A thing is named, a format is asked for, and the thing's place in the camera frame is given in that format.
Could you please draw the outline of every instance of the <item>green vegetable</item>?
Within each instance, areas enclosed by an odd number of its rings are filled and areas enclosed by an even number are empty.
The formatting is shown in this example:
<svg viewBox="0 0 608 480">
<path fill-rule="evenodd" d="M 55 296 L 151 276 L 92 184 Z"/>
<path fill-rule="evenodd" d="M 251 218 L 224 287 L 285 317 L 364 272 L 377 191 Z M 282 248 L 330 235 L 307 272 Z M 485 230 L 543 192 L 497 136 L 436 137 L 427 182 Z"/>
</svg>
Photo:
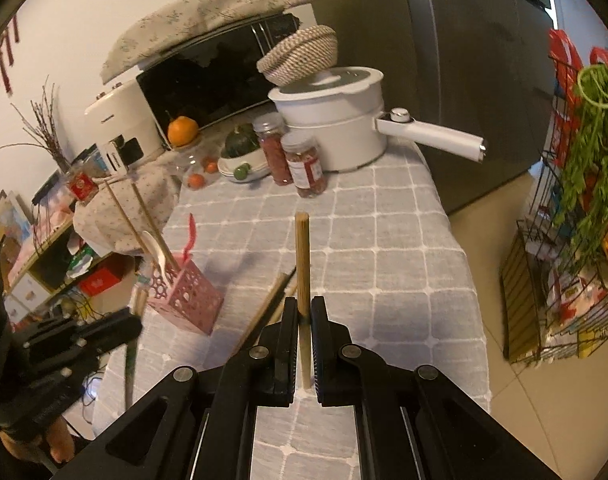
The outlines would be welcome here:
<svg viewBox="0 0 608 480">
<path fill-rule="evenodd" d="M 572 137 L 568 160 L 562 170 L 562 199 L 555 224 L 560 225 L 577 205 L 586 188 L 586 177 L 599 170 L 593 199 L 586 215 L 577 223 L 568 254 L 572 270 L 595 263 L 608 230 L 608 67 L 587 66 L 577 76 L 577 91 L 582 97 L 581 124 Z"/>
<path fill-rule="evenodd" d="M 224 158 L 235 158 L 259 149 L 260 142 L 257 139 L 257 134 L 253 131 L 253 125 L 250 123 L 239 124 L 226 136 L 222 156 Z"/>
<path fill-rule="evenodd" d="M 244 180 L 246 177 L 248 177 L 249 171 L 251 171 L 251 165 L 248 162 L 245 162 L 241 166 L 235 168 L 235 171 L 233 171 L 233 176 L 235 177 L 235 180 Z"/>
</svg>

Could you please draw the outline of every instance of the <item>tiled floor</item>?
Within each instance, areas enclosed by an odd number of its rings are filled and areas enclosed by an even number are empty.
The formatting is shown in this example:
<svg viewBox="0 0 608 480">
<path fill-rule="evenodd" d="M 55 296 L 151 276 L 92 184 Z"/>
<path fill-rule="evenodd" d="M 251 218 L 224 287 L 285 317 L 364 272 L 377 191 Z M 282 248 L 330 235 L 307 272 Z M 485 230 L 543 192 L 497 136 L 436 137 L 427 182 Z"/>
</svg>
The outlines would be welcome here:
<svg viewBox="0 0 608 480">
<path fill-rule="evenodd" d="M 478 290 L 492 415 L 563 480 L 593 480 L 608 458 L 608 341 L 587 359 L 539 368 L 511 366 L 502 355 L 498 270 L 531 183 L 525 174 L 453 214 L 450 221 Z"/>
</svg>

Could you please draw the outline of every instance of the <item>pink utensil holder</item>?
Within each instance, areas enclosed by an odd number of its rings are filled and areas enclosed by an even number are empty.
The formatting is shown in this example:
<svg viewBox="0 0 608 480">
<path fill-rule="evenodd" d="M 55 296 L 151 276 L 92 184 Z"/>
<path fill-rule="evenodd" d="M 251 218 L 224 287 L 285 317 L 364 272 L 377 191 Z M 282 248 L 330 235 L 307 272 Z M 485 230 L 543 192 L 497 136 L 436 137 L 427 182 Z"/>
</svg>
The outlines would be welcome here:
<svg viewBox="0 0 608 480">
<path fill-rule="evenodd" d="M 156 269 L 148 304 L 178 328 L 210 335 L 222 308 L 224 295 L 202 274 L 193 260 L 189 259 L 182 266 L 181 257 L 178 254 L 174 256 L 180 263 L 180 272 L 175 272 L 169 266 L 166 268 L 166 276 L 173 287 L 167 290 Z"/>
</svg>

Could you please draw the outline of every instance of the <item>green vegetable bunch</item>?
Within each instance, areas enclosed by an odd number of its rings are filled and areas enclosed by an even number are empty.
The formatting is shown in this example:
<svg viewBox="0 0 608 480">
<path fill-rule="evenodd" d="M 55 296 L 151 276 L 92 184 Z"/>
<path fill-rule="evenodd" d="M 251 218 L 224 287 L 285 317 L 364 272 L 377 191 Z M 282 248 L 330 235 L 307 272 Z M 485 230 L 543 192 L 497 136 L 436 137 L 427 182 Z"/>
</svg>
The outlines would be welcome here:
<svg viewBox="0 0 608 480">
<path fill-rule="evenodd" d="M 571 239 L 574 271 L 599 258 L 608 230 L 608 66 L 596 64 L 582 69 L 577 76 L 577 91 L 582 97 L 578 109 L 582 121 L 561 173 L 563 193 L 556 225 L 575 209 L 586 189 L 586 176 L 597 170 L 598 177 L 590 208 L 577 223 Z"/>
</svg>

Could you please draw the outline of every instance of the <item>woven basket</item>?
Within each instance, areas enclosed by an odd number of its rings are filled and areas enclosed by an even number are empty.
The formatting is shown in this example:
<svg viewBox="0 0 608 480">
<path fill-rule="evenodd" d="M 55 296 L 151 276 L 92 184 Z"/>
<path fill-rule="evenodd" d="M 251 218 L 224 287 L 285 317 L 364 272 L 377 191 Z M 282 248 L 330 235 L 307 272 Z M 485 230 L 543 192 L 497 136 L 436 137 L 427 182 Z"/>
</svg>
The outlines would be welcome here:
<svg viewBox="0 0 608 480">
<path fill-rule="evenodd" d="M 286 86 L 336 63 L 335 31 L 325 25 L 315 25 L 281 40 L 257 62 L 257 69 L 271 83 Z"/>
</svg>

